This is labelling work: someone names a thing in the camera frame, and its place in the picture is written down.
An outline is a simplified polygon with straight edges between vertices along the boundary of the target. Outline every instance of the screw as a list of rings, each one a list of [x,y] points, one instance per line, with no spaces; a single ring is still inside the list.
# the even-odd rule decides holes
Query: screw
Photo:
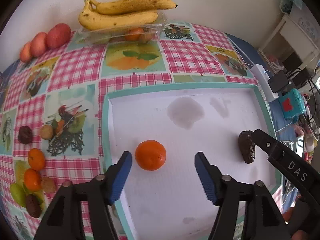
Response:
[[[224,181],[230,181],[231,180],[231,176],[230,175],[222,175],[222,180]]]
[[[263,186],[264,186],[264,183],[263,183],[263,181],[261,181],[261,180],[257,180],[257,181],[256,181],[256,184],[257,184],[259,187],[263,187]]]
[[[105,177],[106,176],[104,176],[103,174],[99,174],[96,176],[96,180],[101,181],[101,180],[104,180]]]
[[[72,185],[72,181],[70,181],[70,180],[66,180],[65,182],[62,183],[63,187],[69,187],[71,185]]]

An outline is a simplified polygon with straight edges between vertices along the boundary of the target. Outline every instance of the teal border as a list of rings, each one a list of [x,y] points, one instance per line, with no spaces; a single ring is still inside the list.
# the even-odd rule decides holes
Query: teal border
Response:
[[[192,83],[171,83],[171,84],[163,84],[163,85],[152,85],[152,86],[144,86],[144,87],[136,87],[131,89],[118,90],[105,95],[103,101],[103,109],[102,109],[102,120],[108,120],[109,118],[109,100],[113,98],[119,98],[124,96],[131,96],[137,94],[145,94],[145,93],[153,93],[153,92],[161,92],[161,91],[170,91],[170,90],[184,90],[184,89],[204,89],[204,88],[249,88],[253,89],[255,96],[257,97],[258,103],[262,110],[263,116],[266,121],[266,125],[268,128],[268,133],[270,136],[276,138],[275,129],[273,126],[273,122],[268,111],[267,103],[264,100],[263,96],[260,93],[257,85],[252,84],[242,84],[242,83],[228,83],[228,82],[192,82]],[[103,138],[102,147],[104,158],[106,162],[107,168],[112,165],[111,151],[110,151],[110,142],[109,142],[109,129],[108,129],[108,121],[102,121],[101,132]],[[276,173],[276,185],[270,190],[271,195],[281,186],[281,173],[275,169]],[[116,210],[118,212],[118,216],[124,232],[127,235],[128,240],[135,240],[133,234],[130,230],[128,221],[125,217],[123,206],[120,200],[115,202]],[[237,224],[241,223],[244,219],[244,216],[241,216],[237,219]],[[208,239],[209,236],[201,237],[198,240]]]

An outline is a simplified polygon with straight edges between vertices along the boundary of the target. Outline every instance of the red label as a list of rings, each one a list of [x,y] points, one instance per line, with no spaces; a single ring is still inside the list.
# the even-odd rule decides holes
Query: red label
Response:
[[[290,104],[290,98],[287,98],[285,101],[282,102],[282,109],[285,112],[291,111],[293,106]]]

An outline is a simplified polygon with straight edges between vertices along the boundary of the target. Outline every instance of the white board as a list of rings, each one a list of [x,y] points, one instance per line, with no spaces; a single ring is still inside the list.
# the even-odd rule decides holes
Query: white board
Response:
[[[112,161],[126,150],[133,154],[120,200],[134,239],[196,240],[210,233],[218,207],[207,200],[196,173],[199,151],[239,182],[275,185],[275,169],[265,152],[256,147],[254,162],[246,164],[238,149],[240,132],[258,128],[268,132],[253,89],[172,90],[110,99]],[[167,152],[157,171],[141,169],[134,159],[138,144],[150,139]]]

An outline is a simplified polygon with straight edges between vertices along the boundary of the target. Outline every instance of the wet spot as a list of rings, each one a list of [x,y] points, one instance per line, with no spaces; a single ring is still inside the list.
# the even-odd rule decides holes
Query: wet spot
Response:
[[[176,126],[189,130],[204,117],[204,110],[194,99],[181,97],[169,104],[167,115]]]
[[[195,219],[195,218],[184,218],[184,219],[182,220],[182,222],[183,222],[184,224],[189,224],[189,223],[193,222],[194,220],[196,220],[196,219]]]
[[[212,105],[213,108],[216,109],[218,114],[221,115],[221,117],[223,117],[223,118],[227,118],[227,117],[229,117],[228,104],[230,104],[231,101],[230,100],[225,100],[223,98],[222,102],[223,102],[223,104],[217,98],[211,98],[210,99],[210,105]]]

